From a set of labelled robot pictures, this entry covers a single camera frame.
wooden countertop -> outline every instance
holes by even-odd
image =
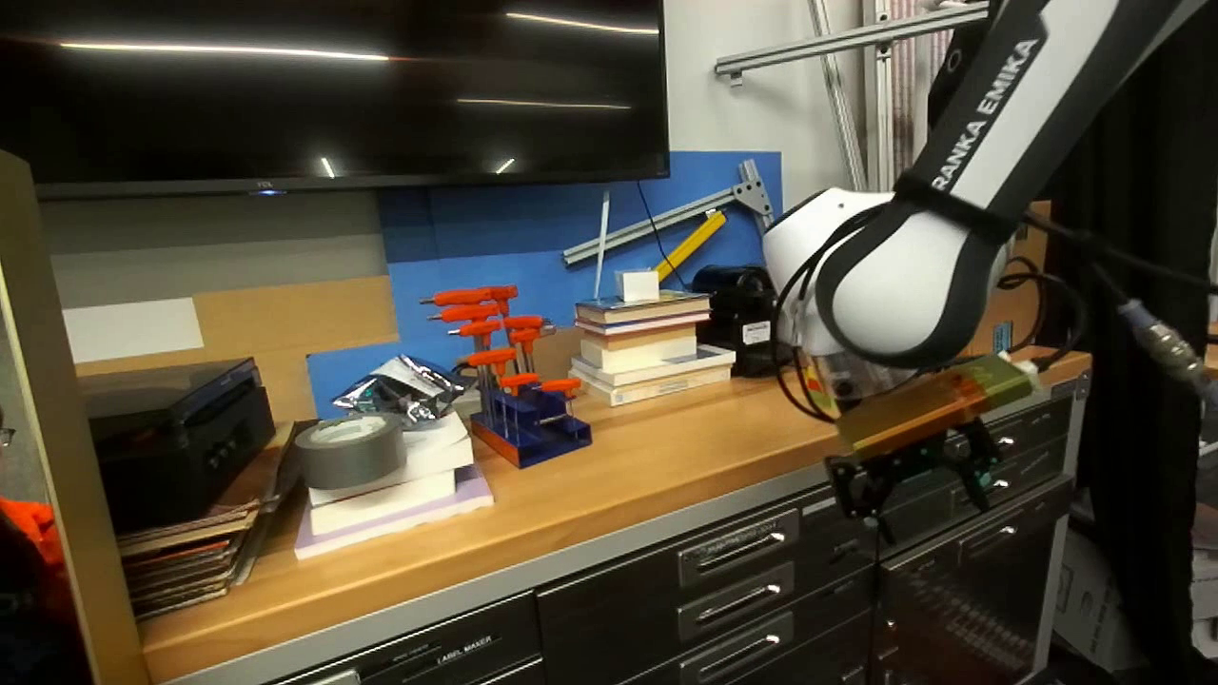
[[[1070,358],[1051,381],[1081,369]],[[282,518],[244,586],[141,624],[152,681],[811,468],[837,449],[837,430],[799,415],[769,377],[632,407],[579,400],[571,415],[594,426],[590,449],[525,472],[480,449],[491,510],[320,559],[293,556],[297,514]]]

blue pegboard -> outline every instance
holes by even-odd
[[[400,343],[312,354],[312,396],[327,415],[335,392],[392,354],[457,365],[468,339],[445,335],[426,304],[438,289],[518,285],[514,312],[537,312],[567,327],[579,301],[594,297],[594,259],[567,266],[563,247],[598,240],[601,198],[609,190],[609,228],[689,206],[738,183],[738,164],[754,160],[773,209],[780,213],[776,152],[674,152],[670,179],[639,183],[560,183],[560,186],[434,186],[377,194],[384,263]],[[681,285],[700,266],[757,266],[761,228],[742,206],[723,206],[727,225],[666,282]],[[601,297],[617,297],[617,270],[651,270],[697,221],[655,232],[605,255]]]

black monitor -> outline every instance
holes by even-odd
[[[662,0],[0,0],[42,198],[666,175]]]

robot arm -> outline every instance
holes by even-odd
[[[818,335],[879,365],[955,358],[1028,202],[1119,84],[1203,4],[1009,0],[891,198],[830,190],[765,232],[773,282],[796,274],[792,255],[830,240],[803,236],[807,225],[845,213],[849,236],[834,236],[811,282]]]

white wall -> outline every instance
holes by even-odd
[[[849,0],[826,8],[853,23]],[[845,183],[818,61],[712,76],[719,57],[811,38],[807,0],[666,0],[666,34],[674,148],[784,152],[788,206]],[[46,228],[65,304],[384,270],[373,194],[53,202]]]

